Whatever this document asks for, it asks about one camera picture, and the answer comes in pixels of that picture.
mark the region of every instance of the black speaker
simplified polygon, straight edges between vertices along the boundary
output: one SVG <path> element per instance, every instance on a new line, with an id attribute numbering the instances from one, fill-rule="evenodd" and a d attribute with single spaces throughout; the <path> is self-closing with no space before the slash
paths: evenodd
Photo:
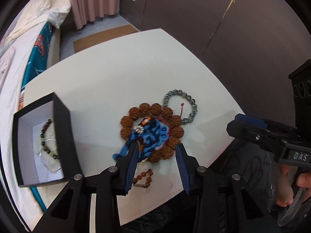
<path id="1" fill-rule="evenodd" d="M 302 138 L 311 140 L 311 60 L 304 62 L 288 78 L 294 92 L 296 128 Z"/>

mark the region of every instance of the white tabletop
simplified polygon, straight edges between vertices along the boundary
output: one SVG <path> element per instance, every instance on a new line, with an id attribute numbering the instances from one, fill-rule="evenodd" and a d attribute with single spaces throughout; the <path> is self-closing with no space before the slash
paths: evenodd
<path id="1" fill-rule="evenodd" d="M 141 103 L 162 103 L 164 95 L 181 89 L 191 95 L 198 113 L 184 125 L 181 142 L 189 155 L 208 167 L 233 140 L 227 123 L 242 110 L 212 72 L 188 49 L 161 29 L 133 33 L 83 50 L 52 66 L 26 85 L 24 106 L 56 92 L 71 111 L 79 161 L 85 176 L 114 165 L 122 116 Z M 170 99 L 169 107 L 188 117 L 183 98 Z M 128 223 L 165 203 L 183 190 L 175 156 L 151 166 L 154 175 L 147 189 L 133 187 L 118 197 L 121 224 Z M 63 184 L 38 188 L 47 205 Z"/>

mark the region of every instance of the clear gray bead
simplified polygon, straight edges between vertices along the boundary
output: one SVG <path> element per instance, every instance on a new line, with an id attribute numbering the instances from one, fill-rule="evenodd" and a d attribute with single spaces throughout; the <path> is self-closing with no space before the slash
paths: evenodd
<path id="1" fill-rule="evenodd" d="M 183 118 L 183 124 L 187 124 L 188 123 L 188 118 Z"/>

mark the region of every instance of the bed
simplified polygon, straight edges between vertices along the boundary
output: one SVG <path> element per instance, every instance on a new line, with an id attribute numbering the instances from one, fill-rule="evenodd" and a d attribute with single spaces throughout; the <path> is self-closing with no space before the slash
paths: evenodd
<path id="1" fill-rule="evenodd" d="M 59 62 L 59 27 L 70 7 L 69 0 L 31 0 L 0 42 L 0 64 L 6 67 L 0 87 L 0 178 L 28 231 L 33 230 L 46 208 L 36 188 L 20 188 L 17 184 L 11 152 L 12 120 L 23 107 L 25 85 Z"/>

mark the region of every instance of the open box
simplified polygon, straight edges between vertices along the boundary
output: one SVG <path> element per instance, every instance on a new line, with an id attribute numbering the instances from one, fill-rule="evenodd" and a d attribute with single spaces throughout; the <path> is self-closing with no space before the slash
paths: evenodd
<path id="1" fill-rule="evenodd" d="M 35 153 L 41 148 L 40 132 L 53 118 L 54 143 L 61 169 L 51 172 Z M 55 93 L 46 95 L 14 114 L 12 132 L 13 162 L 20 187 L 41 186 L 68 181 L 82 170 L 73 140 L 70 112 Z"/>

